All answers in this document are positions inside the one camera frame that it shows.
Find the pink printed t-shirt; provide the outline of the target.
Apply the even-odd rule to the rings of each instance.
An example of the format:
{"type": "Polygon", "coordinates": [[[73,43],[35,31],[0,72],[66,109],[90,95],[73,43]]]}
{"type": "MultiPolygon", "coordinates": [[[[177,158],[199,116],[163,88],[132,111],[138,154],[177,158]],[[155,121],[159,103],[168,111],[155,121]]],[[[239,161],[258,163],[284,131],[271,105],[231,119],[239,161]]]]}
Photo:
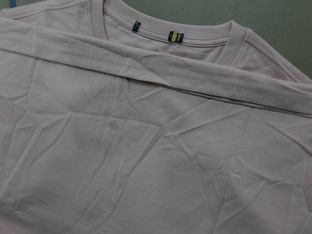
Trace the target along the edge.
{"type": "Polygon", "coordinates": [[[309,234],[312,81],[234,21],[3,9],[0,231],[309,234]]]}

